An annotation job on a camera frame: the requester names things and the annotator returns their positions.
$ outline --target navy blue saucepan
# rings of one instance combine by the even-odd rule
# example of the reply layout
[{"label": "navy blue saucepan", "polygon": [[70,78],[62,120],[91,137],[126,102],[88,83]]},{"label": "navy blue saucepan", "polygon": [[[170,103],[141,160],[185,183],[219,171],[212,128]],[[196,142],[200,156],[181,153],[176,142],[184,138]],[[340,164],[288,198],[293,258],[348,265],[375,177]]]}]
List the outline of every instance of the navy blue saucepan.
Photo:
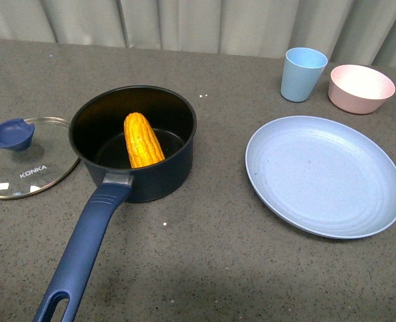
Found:
[{"label": "navy blue saucepan", "polygon": [[[132,112],[149,121],[165,160],[132,169],[123,122]],[[183,97],[152,86],[113,89],[86,103],[70,124],[70,143],[97,185],[43,297],[34,321],[50,321],[56,305],[68,299],[62,321],[73,321],[105,231],[124,201],[142,203],[175,191],[187,178],[193,159],[196,114]]]}]

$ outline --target pink bowl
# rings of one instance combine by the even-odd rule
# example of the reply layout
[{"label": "pink bowl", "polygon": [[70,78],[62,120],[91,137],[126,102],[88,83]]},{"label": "pink bowl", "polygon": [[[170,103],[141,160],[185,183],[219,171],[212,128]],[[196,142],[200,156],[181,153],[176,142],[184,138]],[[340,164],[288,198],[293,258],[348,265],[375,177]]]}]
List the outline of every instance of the pink bowl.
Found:
[{"label": "pink bowl", "polygon": [[395,91],[391,79],[369,67],[341,65],[330,73],[329,99],[350,113],[372,113]]}]

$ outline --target cup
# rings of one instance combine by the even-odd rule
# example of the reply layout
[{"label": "cup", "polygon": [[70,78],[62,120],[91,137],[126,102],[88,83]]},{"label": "cup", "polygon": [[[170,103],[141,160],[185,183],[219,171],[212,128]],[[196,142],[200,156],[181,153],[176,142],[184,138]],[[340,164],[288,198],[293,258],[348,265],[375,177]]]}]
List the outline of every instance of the cup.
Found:
[{"label": "cup", "polygon": [[311,48],[292,48],[285,53],[281,95],[288,101],[303,102],[310,96],[328,62]]}]

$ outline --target lid knob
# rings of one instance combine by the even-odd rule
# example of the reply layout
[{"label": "lid knob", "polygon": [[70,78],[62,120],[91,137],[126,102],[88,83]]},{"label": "lid knob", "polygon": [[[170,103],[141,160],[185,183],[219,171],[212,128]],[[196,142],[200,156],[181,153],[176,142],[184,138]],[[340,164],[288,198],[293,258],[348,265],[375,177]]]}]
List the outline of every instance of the lid knob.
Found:
[{"label": "lid knob", "polygon": [[24,119],[10,119],[0,124],[0,148],[11,151],[24,151],[29,148],[36,129]]}]

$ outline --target curtain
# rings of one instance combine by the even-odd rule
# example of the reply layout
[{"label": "curtain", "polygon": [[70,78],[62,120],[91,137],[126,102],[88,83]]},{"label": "curtain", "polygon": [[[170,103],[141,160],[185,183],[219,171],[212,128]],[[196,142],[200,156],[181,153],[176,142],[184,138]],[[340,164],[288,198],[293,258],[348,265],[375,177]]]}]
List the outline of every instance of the curtain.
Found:
[{"label": "curtain", "polygon": [[396,67],[396,0],[0,0],[0,38]]}]

